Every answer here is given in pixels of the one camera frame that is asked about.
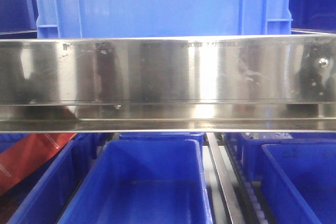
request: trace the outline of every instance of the reflective metal surface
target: reflective metal surface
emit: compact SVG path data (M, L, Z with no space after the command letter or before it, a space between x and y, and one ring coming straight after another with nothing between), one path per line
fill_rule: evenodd
M0 131L336 130L335 57L333 34L0 40Z

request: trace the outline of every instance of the metal guide rail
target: metal guide rail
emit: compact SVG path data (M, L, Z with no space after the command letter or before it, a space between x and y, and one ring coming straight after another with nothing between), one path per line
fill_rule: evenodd
M0 132L336 130L336 35L0 40Z

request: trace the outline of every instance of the metal bar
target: metal bar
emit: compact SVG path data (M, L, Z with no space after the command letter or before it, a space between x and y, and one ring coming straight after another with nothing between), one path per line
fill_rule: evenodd
M225 206L228 212L229 221L232 224L244 224L245 220L243 213L239 206L237 196L231 184L223 157L217 145L217 140L214 133L207 133L209 141L209 150L214 166L216 167L216 174L220 183L220 188L224 196Z
M335 131L335 57L333 34L0 40L0 132Z

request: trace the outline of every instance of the blue plastic crate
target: blue plastic crate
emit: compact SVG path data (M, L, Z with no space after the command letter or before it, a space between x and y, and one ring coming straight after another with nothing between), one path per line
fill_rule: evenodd
M0 153L12 147L28 134L0 134Z
M109 142L58 223L212 223L197 141Z
M241 164L248 181L261 181L263 171L264 144L287 143L336 143L335 133L239 133L242 146Z
M336 144L264 145L261 191L278 224L336 220Z
M336 31L336 0L290 0L293 28Z
M8 224L55 223L91 167L92 145L106 138L106 133L77 134L56 157L12 188L9 194L19 207Z
M0 33L36 29L36 0L0 0Z
M243 152L243 136L241 133L237 132L227 132L225 133L225 140L228 145L230 145L233 154L238 161L242 160Z
M289 0L37 0L38 38L289 34Z
M122 132L120 140L197 140L200 145L201 155L203 152L204 132Z

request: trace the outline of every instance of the stainless steel rail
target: stainless steel rail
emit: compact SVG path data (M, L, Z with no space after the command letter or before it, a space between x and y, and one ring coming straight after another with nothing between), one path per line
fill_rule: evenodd
M336 130L336 35L0 40L0 132Z

